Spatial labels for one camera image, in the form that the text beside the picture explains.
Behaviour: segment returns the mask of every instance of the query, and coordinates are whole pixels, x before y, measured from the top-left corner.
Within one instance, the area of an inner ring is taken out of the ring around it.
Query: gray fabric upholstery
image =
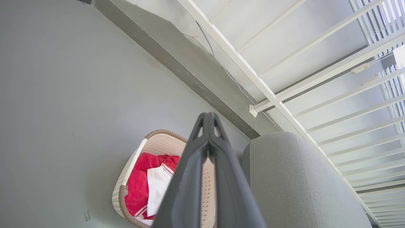
[[[354,193],[293,133],[254,139],[241,164],[268,227],[371,228]]]

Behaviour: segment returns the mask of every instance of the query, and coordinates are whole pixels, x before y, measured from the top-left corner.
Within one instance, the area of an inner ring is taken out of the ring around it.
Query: white wire
[[[211,49],[211,53],[212,53],[212,56],[214,57],[215,61],[217,61],[217,63],[224,69],[224,71],[225,71],[226,74],[232,79],[232,81],[234,81],[234,82],[236,83],[236,85],[238,85],[239,89],[240,89],[240,90],[242,91],[242,93],[249,99],[249,101],[252,102],[252,104],[255,105],[256,102],[253,102],[252,99],[250,99],[250,97],[245,93],[245,91],[243,91],[243,89],[241,88],[240,84],[230,75],[230,73],[225,69],[225,67],[222,66],[222,64],[220,64],[220,63],[218,62],[217,58],[215,58],[214,50],[213,50],[213,48],[212,48],[212,46],[211,46],[211,43],[208,41],[208,38],[207,38],[207,36],[205,35],[203,28],[201,27],[201,25],[200,25],[197,21],[196,21],[196,23],[197,23],[198,27],[200,28],[202,34],[204,35],[205,40],[207,41],[207,43],[208,43],[208,45],[209,45],[209,48]],[[270,122],[272,122],[272,124],[274,124],[274,126],[277,127],[277,125],[276,125],[263,111],[261,111],[261,113],[263,113],[264,116],[265,116]]]

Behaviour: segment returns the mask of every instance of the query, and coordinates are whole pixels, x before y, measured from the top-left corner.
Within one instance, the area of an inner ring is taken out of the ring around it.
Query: laundry
[[[179,156],[142,153],[128,179],[128,212],[151,224],[179,162]]]

